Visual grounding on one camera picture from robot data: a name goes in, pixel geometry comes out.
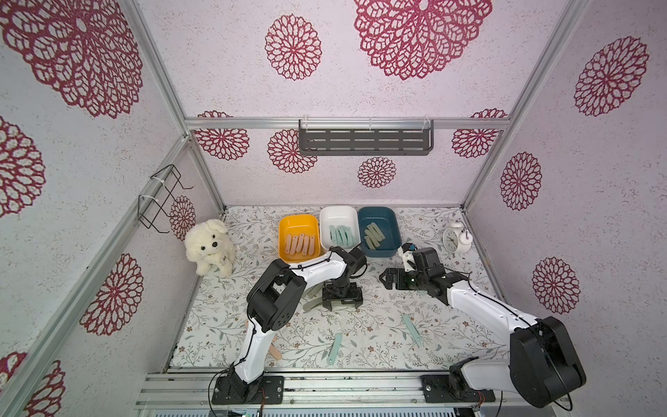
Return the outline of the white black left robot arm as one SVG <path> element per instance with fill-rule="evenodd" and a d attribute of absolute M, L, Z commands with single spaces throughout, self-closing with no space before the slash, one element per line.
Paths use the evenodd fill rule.
<path fill-rule="evenodd" d="M 302 296 L 311 288 L 322 286 L 322 305 L 329 311 L 338 304 L 360 308 L 362 288 L 354 278 L 363 275 L 366 266 L 360 246 L 351 250 L 334 246 L 307 262 L 271 262 L 248 294 L 249 330 L 230 375 L 246 385 L 262 376 L 274 335 L 290 322 Z"/>

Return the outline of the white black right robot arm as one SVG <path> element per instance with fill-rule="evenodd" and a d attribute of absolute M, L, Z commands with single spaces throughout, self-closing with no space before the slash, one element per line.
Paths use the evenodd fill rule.
<path fill-rule="evenodd" d="M 424 291 L 446 306 L 468 314 L 509 349 L 506 359 L 473 356 L 448 369 L 446 389 L 462 401 L 481 391 L 511 392 L 535 408 L 571 396 L 587 382 L 583 365 L 559 319 L 538 318 L 477 289 L 469 274 L 446 267 L 433 248 L 401 248 L 403 265 L 379 276 L 388 290 Z"/>

